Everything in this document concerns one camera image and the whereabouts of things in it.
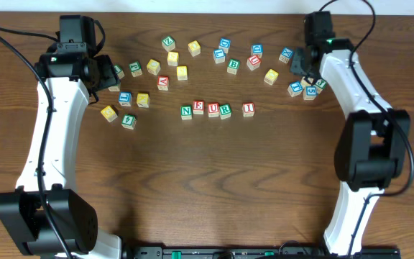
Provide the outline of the blue P block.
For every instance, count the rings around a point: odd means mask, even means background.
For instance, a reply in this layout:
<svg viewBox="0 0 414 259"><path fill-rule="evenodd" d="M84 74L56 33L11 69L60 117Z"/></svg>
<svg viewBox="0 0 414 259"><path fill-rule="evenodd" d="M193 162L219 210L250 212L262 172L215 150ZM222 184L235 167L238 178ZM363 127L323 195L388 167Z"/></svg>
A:
<svg viewBox="0 0 414 259"><path fill-rule="evenodd" d="M309 77L309 76L305 76L301 79L300 84L303 88L307 87L307 86L312 86L314 82L314 79Z"/></svg>

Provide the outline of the red I block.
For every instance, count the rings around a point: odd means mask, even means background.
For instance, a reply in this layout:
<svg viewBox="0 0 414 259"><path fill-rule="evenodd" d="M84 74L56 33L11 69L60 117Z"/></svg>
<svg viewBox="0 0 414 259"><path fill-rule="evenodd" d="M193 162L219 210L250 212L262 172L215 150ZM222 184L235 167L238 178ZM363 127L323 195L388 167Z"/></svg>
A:
<svg viewBox="0 0 414 259"><path fill-rule="evenodd" d="M242 104L242 114L244 117L253 117L254 113L255 108L252 102Z"/></svg>

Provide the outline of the green N block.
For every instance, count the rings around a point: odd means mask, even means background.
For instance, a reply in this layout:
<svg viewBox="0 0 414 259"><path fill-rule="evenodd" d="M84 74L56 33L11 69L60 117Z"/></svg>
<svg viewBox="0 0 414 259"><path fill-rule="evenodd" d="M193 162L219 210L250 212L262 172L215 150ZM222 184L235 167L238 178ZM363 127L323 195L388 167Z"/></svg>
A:
<svg viewBox="0 0 414 259"><path fill-rule="evenodd" d="M180 116L182 120L188 120L193 118L193 110L191 105L181 106Z"/></svg>

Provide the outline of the green R block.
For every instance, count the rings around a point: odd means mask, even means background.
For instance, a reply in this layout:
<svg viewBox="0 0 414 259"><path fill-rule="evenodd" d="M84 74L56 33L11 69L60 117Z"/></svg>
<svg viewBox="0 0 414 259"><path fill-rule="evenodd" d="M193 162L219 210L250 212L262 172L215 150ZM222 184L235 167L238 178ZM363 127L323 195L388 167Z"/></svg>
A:
<svg viewBox="0 0 414 259"><path fill-rule="evenodd" d="M222 104L219 106L219 116L221 119L227 119L231 114L232 110L229 104Z"/></svg>

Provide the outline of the red E block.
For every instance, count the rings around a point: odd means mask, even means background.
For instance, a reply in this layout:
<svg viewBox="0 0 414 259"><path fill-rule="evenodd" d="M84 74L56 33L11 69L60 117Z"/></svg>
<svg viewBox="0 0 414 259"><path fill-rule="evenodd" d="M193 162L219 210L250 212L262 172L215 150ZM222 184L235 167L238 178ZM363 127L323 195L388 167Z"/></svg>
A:
<svg viewBox="0 0 414 259"><path fill-rule="evenodd" d="M204 114L204 110L205 110L204 101L195 100L193 102L193 113L194 114Z"/></svg>

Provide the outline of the red u block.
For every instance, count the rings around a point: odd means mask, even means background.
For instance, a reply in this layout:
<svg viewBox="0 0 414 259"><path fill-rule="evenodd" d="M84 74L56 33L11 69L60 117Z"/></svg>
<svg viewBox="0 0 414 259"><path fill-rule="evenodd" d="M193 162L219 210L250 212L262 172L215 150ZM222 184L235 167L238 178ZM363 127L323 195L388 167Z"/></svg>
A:
<svg viewBox="0 0 414 259"><path fill-rule="evenodd" d="M261 58L258 55L252 55L247 58L247 67L253 71L260 67L261 62Z"/></svg>
<svg viewBox="0 0 414 259"><path fill-rule="evenodd" d="M208 117L219 117L219 103L208 103L207 105Z"/></svg>

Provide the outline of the green 7 block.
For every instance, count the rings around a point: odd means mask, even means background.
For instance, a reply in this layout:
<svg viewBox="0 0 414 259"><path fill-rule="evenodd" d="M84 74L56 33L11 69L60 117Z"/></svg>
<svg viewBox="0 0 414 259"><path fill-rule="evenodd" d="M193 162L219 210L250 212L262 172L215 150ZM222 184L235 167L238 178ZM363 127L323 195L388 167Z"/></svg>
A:
<svg viewBox="0 0 414 259"><path fill-rule="evenodd" d="M124 77L123 69L119 65L115 65L114 69L116 71L116 74L117 74L118 78L122 79Z"/></svg>

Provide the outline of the green V block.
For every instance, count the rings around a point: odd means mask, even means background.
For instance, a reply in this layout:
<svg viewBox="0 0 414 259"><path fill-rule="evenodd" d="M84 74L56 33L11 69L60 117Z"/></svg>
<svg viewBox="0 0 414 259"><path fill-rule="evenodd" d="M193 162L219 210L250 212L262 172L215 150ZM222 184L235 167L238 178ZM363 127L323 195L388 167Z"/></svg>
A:
<svg viewBox="0 0 414 259"><path fill-rule="evenodd" d="M121 90L121 84L118 83L116 85L109 86L108 90L113 91L113 92L119 92Z"/></svg>

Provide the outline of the blue L block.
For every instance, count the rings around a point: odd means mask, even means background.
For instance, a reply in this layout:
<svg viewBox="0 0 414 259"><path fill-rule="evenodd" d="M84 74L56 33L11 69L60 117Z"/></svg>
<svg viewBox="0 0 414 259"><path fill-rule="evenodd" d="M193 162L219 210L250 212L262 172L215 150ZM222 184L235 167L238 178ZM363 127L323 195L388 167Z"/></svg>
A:
<svg viewBox="0 0 414 259"><path fill-rule="evenodd" d="M120 92L119 93L119 104L121 106L131 106L132 105L132 94L130 92Z"/></svg>

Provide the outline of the blue 5 block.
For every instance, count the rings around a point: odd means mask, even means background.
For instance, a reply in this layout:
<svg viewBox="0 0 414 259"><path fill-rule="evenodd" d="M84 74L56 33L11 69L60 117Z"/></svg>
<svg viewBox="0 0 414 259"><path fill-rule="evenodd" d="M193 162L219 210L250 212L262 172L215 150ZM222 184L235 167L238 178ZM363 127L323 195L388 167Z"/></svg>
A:
<svg viewBox="0 0 414 259"><path fill-rule="evenodd" d="M315 86L306 86L303 92L303 99L314 100L318 95L317 88Z"/></svg>

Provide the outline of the yellow C block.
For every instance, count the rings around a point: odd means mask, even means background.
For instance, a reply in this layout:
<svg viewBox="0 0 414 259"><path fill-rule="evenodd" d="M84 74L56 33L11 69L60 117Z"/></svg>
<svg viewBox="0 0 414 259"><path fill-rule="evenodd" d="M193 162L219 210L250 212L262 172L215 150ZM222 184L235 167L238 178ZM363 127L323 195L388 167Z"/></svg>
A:
<svg viewBox="0 0 414 259"><path fill-rule="evenodd" d="M118 118L118 111L115 106L108 105L101 110L102 116L107 120L107 122L113 122Z"/></svg>

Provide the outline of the blue D block right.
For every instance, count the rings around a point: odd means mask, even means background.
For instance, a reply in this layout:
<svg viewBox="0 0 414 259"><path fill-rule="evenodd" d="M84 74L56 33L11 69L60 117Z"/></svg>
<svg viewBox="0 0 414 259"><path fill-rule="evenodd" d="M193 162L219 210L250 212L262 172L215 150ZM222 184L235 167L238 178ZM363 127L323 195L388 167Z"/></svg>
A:
<svg viewBox="0 0 414 259"><path fill-rule="evenodd" d="M251 46L251 55L256 55L258 58L262 58L263 46L261 44L255 44Z"/></svg>

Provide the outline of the yellow S block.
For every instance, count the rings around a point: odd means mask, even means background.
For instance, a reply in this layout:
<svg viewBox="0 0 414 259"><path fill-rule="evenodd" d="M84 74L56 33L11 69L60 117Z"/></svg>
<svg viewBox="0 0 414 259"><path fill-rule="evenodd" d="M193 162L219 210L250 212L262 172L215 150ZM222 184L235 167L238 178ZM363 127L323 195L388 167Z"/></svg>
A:
<svg viewBox="0 0 414 259"><path fill-rule="evenodd" d="M178 66L179 53L170 51L167 54L167 64L169 66Z"/></svg>

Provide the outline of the green B block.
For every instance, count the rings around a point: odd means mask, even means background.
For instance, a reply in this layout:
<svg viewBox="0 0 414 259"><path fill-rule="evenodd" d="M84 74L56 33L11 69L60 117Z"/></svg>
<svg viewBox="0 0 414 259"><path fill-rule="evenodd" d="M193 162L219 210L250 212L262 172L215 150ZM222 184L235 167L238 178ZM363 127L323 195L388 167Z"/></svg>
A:
<svg viewBox="0 0 414 259"><path fill-rule="evenodd" d="M241 62L239 60L231 58L227 65L227 72L236 75L239 70L240 64Z"/></svg>

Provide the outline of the blue D block left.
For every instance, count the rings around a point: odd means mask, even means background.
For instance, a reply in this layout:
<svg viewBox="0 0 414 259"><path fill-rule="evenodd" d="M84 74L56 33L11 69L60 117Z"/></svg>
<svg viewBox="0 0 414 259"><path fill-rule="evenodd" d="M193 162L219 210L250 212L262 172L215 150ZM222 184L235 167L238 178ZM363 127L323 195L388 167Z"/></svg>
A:
<svg viewBox="0 0 414 259"><path fill-rule="evenodd" d="M226 54L229 52L231 47L231 40L227 38L221 38L218 44L218 48L222 49Z"/></svg>

